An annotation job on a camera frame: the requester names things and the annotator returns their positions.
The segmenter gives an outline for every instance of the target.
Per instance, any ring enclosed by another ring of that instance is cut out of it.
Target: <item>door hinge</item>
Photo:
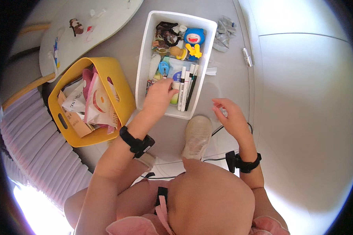
[[[243,48],[243,56],[245,57],[245,61],[248,67],[252,67],[252,59],[251,56],[248,54],[248,51],[246,48]]]

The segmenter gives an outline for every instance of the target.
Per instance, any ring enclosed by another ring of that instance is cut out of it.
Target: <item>white cabinet door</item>
[[[259,38],[266,188],[291,234],[323,234],[353,184],[353,53],[326,36]]]
[[[244,15],[254,17],[259,35],[314,33],[346,40],[339,21],[324,0],[239,0],[239,2]]]

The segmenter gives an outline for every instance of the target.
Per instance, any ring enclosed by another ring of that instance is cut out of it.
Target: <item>yellow hand toy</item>
[[[194,47],[192,47],[189,43],[186,44],[187,50],[189,50],[190,55],[200,58],[202,56],[202,53],[200,52],[200,45],[196,44]]]

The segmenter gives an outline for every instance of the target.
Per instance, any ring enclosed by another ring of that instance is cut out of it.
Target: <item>plastic bag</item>
[[[94,73],[89,88],[84,122],[92,125],[107,124],[118,129],[118,115],[97,73]]]
[[[71,82],[63,88],[66,91],[66,100],[63,102],[62,107],[64,107],[69,112],[77,112],[79,114],[85,114],[86,99],[89,92],[89,87],[91,80],[93,78],[93,73],[84,68],[82,70],[82,78],[77,79],[77,82]],[[71,87],[76,87],[72,92],[70,92]]]
[[[165,61],[169,64],[169,73],[167,74],[168,78],[174,79],[174,81],[180,82],[180,77],[182,74],[182,67],[186,67],[186,71],[190,71],[191,64],[196,64],[189,61],[181,61],[179,59],[174,59],[170,57],[164,57],[162,61]]]

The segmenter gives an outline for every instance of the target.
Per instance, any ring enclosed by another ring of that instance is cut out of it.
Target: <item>beige shoe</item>
[[[195,116],[186,127],[186,145],[182,157],[201,160],[212,137],[212,122],[204,116]]]
[[[107,146],[110,146],[113,143],[113,140],[107,141]],[[148,167],[147,172],[151,171],[155,163],[155,156],[150,153],[144,153],[140,158],[134,158],[139,162],[145,164]]]

